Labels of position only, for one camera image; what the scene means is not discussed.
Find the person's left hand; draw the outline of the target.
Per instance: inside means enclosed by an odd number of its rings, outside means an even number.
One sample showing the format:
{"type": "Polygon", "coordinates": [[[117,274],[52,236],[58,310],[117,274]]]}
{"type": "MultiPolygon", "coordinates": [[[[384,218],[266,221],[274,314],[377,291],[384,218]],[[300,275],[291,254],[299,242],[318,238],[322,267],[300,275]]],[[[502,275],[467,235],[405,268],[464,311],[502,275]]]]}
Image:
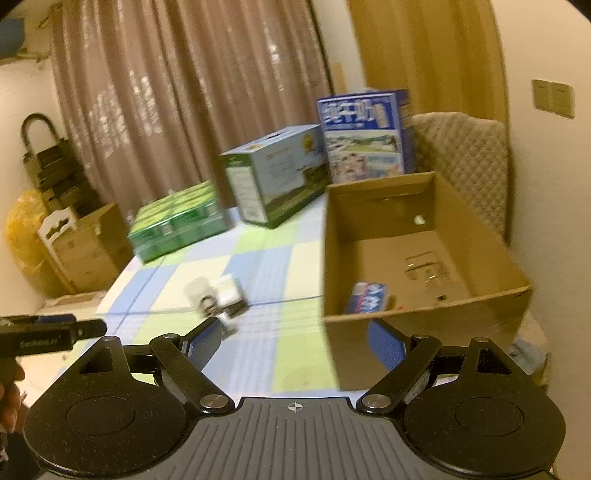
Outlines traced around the person's left hand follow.
{"type": "Polygon", "coordinates": [[[1,426],[8,433],[19,428],[22,396],[17,382],[24,379],[25,372],[14,359],[1,362],[1,426]]]}

